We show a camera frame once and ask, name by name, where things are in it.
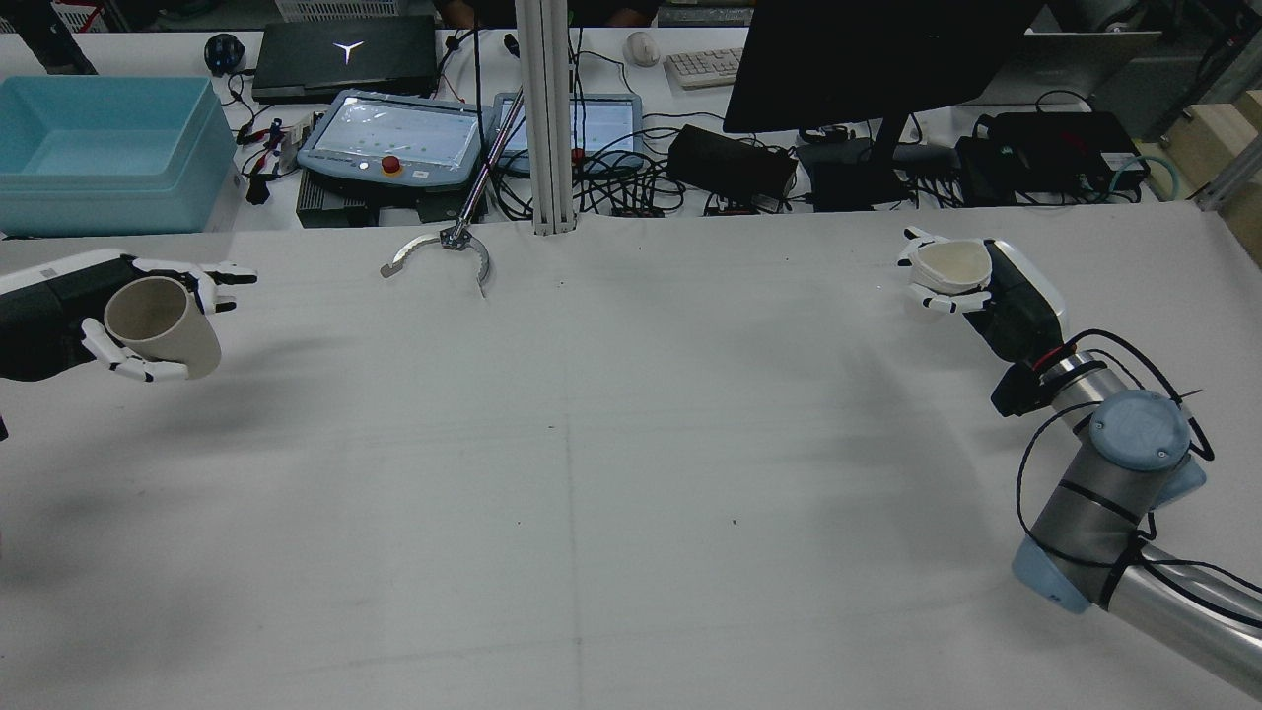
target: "white mouse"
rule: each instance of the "white mouse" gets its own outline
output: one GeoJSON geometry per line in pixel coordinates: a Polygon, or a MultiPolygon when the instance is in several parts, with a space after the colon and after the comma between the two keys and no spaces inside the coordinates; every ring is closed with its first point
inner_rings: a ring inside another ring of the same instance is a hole
{"type": "Polygon", "coordinates": [[[661,50],[652,35],[647,32],[632,32],[627,35],[627,43],[622,47],[622,53],[627,59],[640,67],[651,67],[661,59],[661,50]]]}

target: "black laptop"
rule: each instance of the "black laptop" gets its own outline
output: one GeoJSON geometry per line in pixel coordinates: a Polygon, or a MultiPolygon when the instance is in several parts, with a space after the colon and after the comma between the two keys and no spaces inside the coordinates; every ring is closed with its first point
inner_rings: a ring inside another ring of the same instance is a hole
{"type": "Polygon", "coordinates": [[[251,95],[260,103],[327,103],[343,88],[428,96],[437,64],[429,15],[273,23],[251,95]]]}

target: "computer keyboard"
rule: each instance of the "computer keyboard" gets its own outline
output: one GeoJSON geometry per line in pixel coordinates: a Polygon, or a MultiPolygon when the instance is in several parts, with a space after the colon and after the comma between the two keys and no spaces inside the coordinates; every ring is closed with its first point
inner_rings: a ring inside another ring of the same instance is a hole
{"type": "Polygon", "coordinates": [[[680,88],[727,86],[736,81],[736,69],[741,66],[743,52],[743,47],[737,47],[668,54],[663,66],[666,67],[666,76],[680,88]]]}

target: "tabletop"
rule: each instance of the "tabletop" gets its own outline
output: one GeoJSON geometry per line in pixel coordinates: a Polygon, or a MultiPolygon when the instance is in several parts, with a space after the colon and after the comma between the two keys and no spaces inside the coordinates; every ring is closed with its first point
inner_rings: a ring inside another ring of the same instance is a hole
{"type": "Polygon", "coordinates": [[[485,298],[468,253],[382,279],[405,227],[4,241],[260,274],[206,380],[0,382],[5,707],[1243,706],[1011,576],[1044,417],[906,317],[909,217],[1203,390],[1219,457],[1159,544],[1262,578],[1262,277],[1190,203],[481,224],[485,298]]]}

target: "black mouse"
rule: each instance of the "black mouse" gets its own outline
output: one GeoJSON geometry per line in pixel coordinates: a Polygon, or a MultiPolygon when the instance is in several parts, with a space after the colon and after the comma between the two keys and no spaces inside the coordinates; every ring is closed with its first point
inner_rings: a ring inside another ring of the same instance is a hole
{"type": "Polygon", "coordinates": [[[206,68],[215,76],[232,73],[245,62],[245,45],[236,37],[220,33],[206,40],[206,68]]]}

